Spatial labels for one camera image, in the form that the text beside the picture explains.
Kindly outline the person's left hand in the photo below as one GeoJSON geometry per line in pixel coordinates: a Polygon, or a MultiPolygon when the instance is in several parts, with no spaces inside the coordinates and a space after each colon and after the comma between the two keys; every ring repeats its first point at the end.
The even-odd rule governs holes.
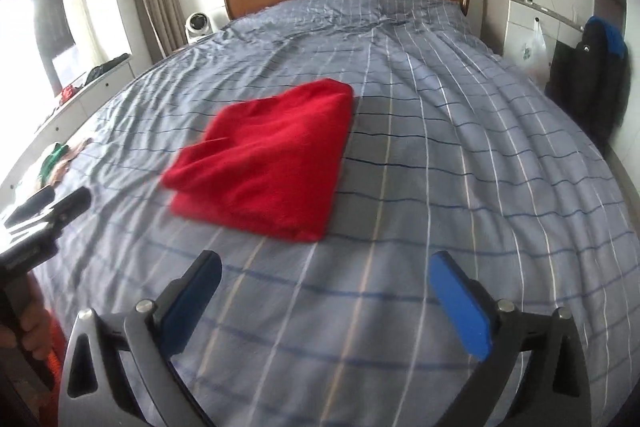
{"type": "Polygon", "coordinates": [[[17,340],[14,332],[6,326],[1,326],[1,348],[13,349],[21,345],[36,360],[44,361],[52,348],[50,334],[51,315],[39,301],[29,303],[22,318],[21,329],[23,337],[17,340]]]}

